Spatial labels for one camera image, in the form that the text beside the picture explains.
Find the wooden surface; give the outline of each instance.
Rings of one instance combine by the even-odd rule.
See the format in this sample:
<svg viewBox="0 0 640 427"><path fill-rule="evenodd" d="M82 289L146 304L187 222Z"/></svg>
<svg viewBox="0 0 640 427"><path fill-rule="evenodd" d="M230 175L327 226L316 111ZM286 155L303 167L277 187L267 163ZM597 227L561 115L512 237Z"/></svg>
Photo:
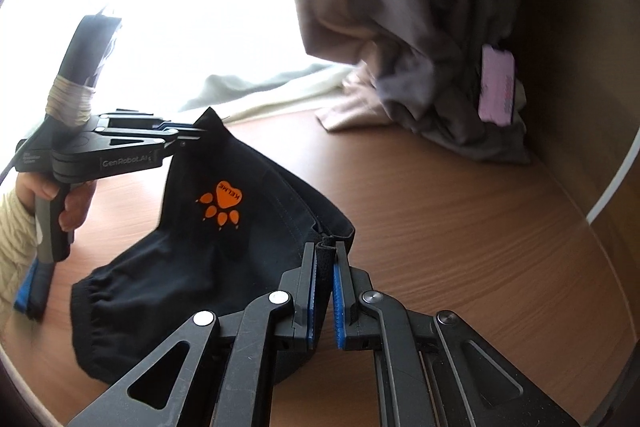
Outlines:
<svg viewBox="0 0 640 427"><path fill-rule="evenodd" d="M640 158L591 226L607 251L640 336Z"/></svg>
<svg viewBox="0 0 640 427"><path fill-rule="evenodd" d="M530 143L587 214L640 125L640 0L522 0L511 41Z"/></svg>
<svg viewBox="0 0 640 427"><path fill-rule="evenodd" d="M396 127L330 135L310 113L233 133L334 201L356 226L350 259L407 308L452 309L579 421L634 345L615 277L580 212L543 166L476 164ZM70 285L155 226L164 169L100 181L58 266L42 325L14 315L3 344L63 423L105 386L76 365ZM378 425L370 353L335 349L274 390L273 426Z"/></svg>

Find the white edge trim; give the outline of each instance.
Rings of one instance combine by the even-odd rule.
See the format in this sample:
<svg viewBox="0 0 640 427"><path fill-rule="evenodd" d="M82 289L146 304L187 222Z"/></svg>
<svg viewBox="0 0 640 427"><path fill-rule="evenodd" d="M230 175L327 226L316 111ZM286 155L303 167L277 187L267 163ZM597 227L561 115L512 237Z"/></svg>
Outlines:
<svg viewBox="0 0 640 427"><path fill-rule="evenodd" d="M616 193L616 190L618 190L618 187L620 187L622 180L625 179L626 174L629 172L631 165L633 165L634 161L636 160L636 156L638 156L639 151L640 151L640 128L636 133L636 137L634 138L634 141L631 144L631 147L626 153L626 157L624 161L620 164L620 168L618 169L618 172L616 172L616 175L613 176L613 179L611 180L609 186L602 193L602 195L600 196L600 199L596 201L596 204L593 205L593 208L589 211L589 214L587 214L587 222L589 224L593 223L595 218L598 217L598 214L603 210L606 204L609 203L609 200L613 197L613 194Z"/></svg>
<svg viewBox="0 0 640 427"><path fill-rule="evenodd" d="M9 378L14 383L18 393L22 396L22 399L26 402L27 406L31 409L31 413L37 418L37 420L43 425L43 427L63 427L43 406L42 402L33 394L33 391L29 388L27 383L22 379L18 370L14 367L11 359L4 351L2 344L0 344L0 363L4 365Z"/></svg>

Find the orange heart logo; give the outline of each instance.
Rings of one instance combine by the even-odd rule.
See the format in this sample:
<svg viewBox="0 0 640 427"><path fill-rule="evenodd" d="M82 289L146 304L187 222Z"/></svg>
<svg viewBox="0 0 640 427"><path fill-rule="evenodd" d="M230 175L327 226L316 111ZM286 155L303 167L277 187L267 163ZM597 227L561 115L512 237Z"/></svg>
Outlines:
<svg viewBox="0 0 640 427"><path fill-rule="evenodd" d="M237 229L238 221L240 220L240 213L235 209L230 211L228 214L222 210L236 206L236 204L240 203L242 200L242 190L239 188L233 188L229 182L222 181L216 187L216 200L216 203L220 207L220 212L215 204L212 204L214 201L213 194L211 194L211 192L201 195L201 197L196 200L196 203L209 205L205 210L202 220L204 221L205 219L217 215L217 221L220 229L222 229L222 226L226 223L227 219L230 220Z"/></svg>
<svg viewBox="0 0 640 427"><path fill-rule="evenodd" d="M242 200L242 190L233 188L229 182L220 182L216 187L216 199L220 208L236 206Z"/></svg>

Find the black fabric pouch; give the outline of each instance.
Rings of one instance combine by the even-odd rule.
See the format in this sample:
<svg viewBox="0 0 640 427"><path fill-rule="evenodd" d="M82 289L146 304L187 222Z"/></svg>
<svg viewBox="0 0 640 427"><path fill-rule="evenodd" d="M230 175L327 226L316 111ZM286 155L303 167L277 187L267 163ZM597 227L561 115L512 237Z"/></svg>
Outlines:
<svg viewBox="0 0 640 427"><path fill-rule="evenodd" d="M73 346L90 377L114 383L195 312L234 313L277 289L283 272L300 266L307 242L316 245L318 341L335 243L349 249L353 225L232 136L212 109L194 126L206 133L175 153L158 227L72 288ZM276 381L310 357L279 352Z"/></svg>

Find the pink label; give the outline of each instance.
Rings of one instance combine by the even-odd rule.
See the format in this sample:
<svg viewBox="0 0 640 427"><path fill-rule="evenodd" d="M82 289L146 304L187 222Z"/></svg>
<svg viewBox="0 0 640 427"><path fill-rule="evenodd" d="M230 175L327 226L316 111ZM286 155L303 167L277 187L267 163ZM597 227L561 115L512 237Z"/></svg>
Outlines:
<svg viewBox="0 0 640 427"><path fill-rule="evenodd" d="M482 47L482 79L478 115L480 120L497 125L513 121L513 97L516 65L510 52Z"/></svg>

